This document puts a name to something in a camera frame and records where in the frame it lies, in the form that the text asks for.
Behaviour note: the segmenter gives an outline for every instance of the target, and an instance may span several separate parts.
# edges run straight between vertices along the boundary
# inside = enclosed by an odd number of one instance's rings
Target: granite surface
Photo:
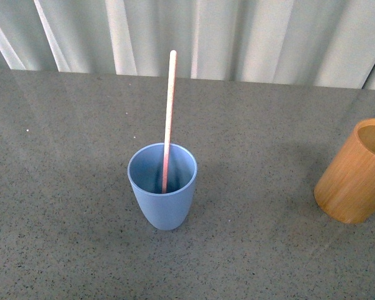
[[[159,231],[126,168],[163,140],[166,88],[0,70],[0,299],[375,299],[375,214],[313,197],[375,91],[177,79],[172,141],[199,173]]]

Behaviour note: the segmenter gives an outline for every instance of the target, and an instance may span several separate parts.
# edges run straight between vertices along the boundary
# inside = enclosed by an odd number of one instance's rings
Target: gray countertop
[[[375,214],[313,189],[375,91],[177,79],[188,217],[144,218],[126,168],[164,136],[167,79],[0,70],[0,299],[375,299]]]

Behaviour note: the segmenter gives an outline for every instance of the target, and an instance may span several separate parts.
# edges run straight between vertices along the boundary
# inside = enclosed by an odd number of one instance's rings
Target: straw
[[[164,138],[164,164],[162,165],[162,193],[163,194],[167,192],[169,145],[171,143],[171,124],[173,120],[175,73],[176,73],[176,51],[172,50],[169,53],[167,112],[166,112],[165,138]]]

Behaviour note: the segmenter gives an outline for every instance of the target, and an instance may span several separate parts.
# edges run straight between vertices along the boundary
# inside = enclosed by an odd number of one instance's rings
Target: plastic cup
[[[164,143],[140,149],[130,160],[127,176],[146,219],[157,229],[172,230],[188,215],[198,165],[185,148],[171,144],[167,193],[162,194]]]

